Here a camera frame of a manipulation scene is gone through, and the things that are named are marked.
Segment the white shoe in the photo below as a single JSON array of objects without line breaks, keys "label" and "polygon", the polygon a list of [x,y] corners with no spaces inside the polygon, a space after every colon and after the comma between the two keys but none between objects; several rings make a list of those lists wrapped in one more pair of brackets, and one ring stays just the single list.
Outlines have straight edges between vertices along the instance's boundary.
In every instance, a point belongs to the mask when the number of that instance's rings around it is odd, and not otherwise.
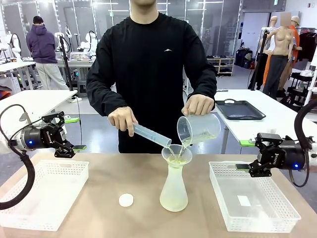
[{"label": "white shoe", "polygon": [[83,100],[82,98],[78,98],[75,96],[75,97],[68,99],[68,103],[77,103],[77,102],[80,102],[82,100]]}]

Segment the clear liquid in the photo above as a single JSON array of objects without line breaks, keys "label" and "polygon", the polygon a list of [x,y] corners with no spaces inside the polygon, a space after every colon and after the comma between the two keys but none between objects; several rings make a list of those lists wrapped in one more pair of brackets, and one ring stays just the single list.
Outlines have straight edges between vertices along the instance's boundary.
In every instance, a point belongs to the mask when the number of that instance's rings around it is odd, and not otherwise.
[{"label": "clear liquid", "polygon": [[203,142],[203,141],[206,141],[206,140],[211,140],[211,139],[215,139],[216,136],[215,135],[212,135],[210,134],[209,132],[204,132],[200,135],[196,135],[194,136],[193,138],[191,137],[188,137],[186,138],[185,140],[182,141],[182,148],[179,152],[178,155],[175,155],[174,154],[174,151],[168,147],[170,153],[171,153],[171,156],[167,159],[169,162],[171,162],[172,164],[177,164],[177,165],[182,165],[182,164],[185,164],[186,161],[184,159],[182,159],[182,156],[183,156],[183,153],[185,151],[185,149],[190,146],[191,144],[197,144],[197,143],[200,143],[200,142]]}]

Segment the brown table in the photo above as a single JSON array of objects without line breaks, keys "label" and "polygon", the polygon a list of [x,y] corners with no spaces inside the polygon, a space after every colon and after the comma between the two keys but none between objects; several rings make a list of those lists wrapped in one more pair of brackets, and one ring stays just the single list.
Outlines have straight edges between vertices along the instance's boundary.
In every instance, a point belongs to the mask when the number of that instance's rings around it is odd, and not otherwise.
[{"label": "brown table", "polygon": [[[53,154],[37,154],[40,160]],[[291,234],[228,232],[209,179],[209,161],[253,161],[254,155],[196,155],[184,167],[183,178],[189,203],[178,213],[166,211],[159,196],[167,176],[161,155],[77,154],[88,161],[89,178],[57,232],[0,228],[1,238],[313,238],[317,214],[278,170],[273,179],[302,216]],[[1,188],[3,196],[26,174],[15,173]],[[134,196],[134,204],[123,208],[118,198]]]}]

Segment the white plastic basket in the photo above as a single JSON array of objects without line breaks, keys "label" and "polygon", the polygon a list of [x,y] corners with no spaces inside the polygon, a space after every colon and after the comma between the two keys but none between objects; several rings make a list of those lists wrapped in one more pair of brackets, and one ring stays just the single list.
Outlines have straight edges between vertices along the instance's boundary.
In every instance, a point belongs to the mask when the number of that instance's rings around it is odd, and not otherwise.
[{"label": "white plastic basket", "polygon": [[227,230],[290,233],[301,216],[275,182],[252,178],[245,171],[237,171],[235,164],[209,162],[210,179]]},{"label": "white plastic basket", "polygon": [[[57,231],[88,179],[88,162],[42,160],[35,166],[30,193],[16,206],[0,211],[0,226]],[[24,188],[27,175],[2,199],[13,199]]]}]

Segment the person in purple jacket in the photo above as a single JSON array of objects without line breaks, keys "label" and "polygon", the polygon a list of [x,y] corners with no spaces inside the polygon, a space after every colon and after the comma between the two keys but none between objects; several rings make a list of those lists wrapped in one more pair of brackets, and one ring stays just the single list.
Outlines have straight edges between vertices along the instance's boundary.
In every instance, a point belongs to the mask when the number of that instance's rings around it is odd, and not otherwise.
[{"label": "person in purple jacket", "polygon": [[53,81],[58,89],[69,90],[57,67],[55,37],[46,29],[40,16],[33,18],[32,29],[26,36],[26,43],[35,61],[43,88],[52,89]]}]

